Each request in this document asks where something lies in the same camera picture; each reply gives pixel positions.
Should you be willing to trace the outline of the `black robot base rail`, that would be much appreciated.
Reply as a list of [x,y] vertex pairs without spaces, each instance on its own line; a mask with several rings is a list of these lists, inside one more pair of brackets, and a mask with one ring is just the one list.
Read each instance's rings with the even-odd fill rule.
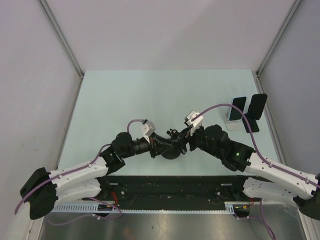
[[243,192],[244,176],[105,176],[97,200],[121,210],[222,210],[225,202],[253,201]]

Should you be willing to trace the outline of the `black round-base phone stand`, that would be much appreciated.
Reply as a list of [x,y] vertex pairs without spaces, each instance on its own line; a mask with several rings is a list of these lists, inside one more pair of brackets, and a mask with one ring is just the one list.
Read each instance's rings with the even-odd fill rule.
[[161,154],[161,156],[167,160],[174,160],[181,155],[181,152],[178,149],[168,150]]

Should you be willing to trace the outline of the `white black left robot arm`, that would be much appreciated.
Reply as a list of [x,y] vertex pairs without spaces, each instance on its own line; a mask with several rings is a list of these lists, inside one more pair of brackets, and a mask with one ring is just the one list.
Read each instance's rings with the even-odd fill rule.
[[169,138],[152,133],[134,140],[130,133],[121,132],[92,160],[61,170],[38,168],[20,189],[21,204],[29,204],[29,217],[37,220],[64,202],[95,197],[105,200],[111,193],[105,176],[124,167],[126,158],[147,152],[155,158],[177,149],[177,130],[167,134]]

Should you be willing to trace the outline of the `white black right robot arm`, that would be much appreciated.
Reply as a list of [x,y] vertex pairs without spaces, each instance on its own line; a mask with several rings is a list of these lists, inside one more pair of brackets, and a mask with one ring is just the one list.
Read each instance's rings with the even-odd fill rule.
[[166,132],[175,148],[181,153],[200,149],[219,159],[231,171],[240,171],[270,181],[270,185],[257,186],[237,183],[230,188],[231,196],[242,201],[245,197],[266,198],[293,205],[305,216],[320,218],[320,179],[312,173],[296,170],[263,156],[257,148],[231,140],[219,125],[203,127],[188,126],[182,131],[169,129]]

